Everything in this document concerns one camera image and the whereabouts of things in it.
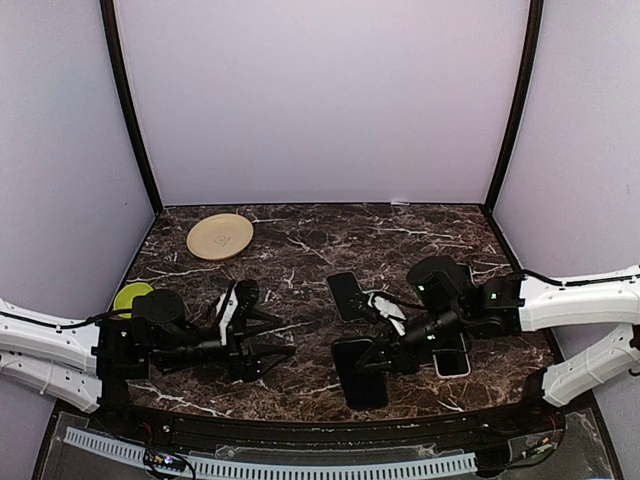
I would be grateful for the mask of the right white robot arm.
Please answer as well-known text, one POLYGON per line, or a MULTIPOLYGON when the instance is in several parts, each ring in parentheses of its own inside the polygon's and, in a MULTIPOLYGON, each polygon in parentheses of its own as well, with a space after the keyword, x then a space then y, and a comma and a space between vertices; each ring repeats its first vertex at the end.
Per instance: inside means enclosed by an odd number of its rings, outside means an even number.
POLYGON ((362 374, 414 373, 419 357, 464 334, 474 340, 519 336, 549 328, 613 324, 603 339, 550 367, 530 374, 523 402, 510 413, 521 434, 534 432, 562 407, 639 364, 639 268, 551 279, 532 271, 473 282, 469 267, 448 256, 427 257, 411 267, 408 284, 426 313, 404 320, 393 302, 371 294, 358 307, 387 321, 384 333, 356 361, 362 374))

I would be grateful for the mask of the light blue phone case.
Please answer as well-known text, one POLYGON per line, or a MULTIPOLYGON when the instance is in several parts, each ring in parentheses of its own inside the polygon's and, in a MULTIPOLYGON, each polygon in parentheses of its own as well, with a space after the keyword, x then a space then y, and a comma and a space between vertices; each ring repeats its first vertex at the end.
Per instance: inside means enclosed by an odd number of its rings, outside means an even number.
POLYGON ((473 271, 472 271, 471 266, 469 266, 469 265, 466 265, 466 277, 468 278, 468 282, 471 285, 475 285, 474 277, 473 277, 473 271))

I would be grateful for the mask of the smartphone with silver edge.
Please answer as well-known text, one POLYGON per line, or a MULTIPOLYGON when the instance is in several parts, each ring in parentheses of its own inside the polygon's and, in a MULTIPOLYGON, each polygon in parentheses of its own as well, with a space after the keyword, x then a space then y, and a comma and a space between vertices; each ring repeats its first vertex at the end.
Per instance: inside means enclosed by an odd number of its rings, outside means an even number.
POLYGON ((360 305, 364 294, 356 276, 347 271, 330 275, 326 281, 340 318, 346 322, 363 320, 360 305))

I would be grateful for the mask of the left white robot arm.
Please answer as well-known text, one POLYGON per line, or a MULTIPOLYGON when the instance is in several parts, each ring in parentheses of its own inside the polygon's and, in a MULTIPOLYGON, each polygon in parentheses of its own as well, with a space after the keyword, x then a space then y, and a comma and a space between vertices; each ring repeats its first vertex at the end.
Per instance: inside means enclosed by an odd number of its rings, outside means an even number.
POLYGON ((120 436, 131 436, 141 427, 141 415, 115 397, 115 385, 145 380, 151 370, 169 375, 212 364, 223 365, 231 381, 254 382, 295 354, 293 346, 249 343, 282 323, 256 310, 256 302, 256 294, 232 286, 206 328, 189 322, 183 299, 167 289, 85 320, 2 302, 1 371, 82 412, 103 406, 103 421, 120 436))

